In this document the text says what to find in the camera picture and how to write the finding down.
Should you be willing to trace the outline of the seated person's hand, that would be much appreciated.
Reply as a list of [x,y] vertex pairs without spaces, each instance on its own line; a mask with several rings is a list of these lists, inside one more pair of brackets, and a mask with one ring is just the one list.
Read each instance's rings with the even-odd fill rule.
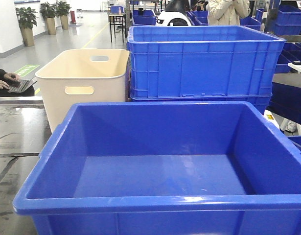
[[3,80],[0,80],[0,90],[9,89],[9,84]]

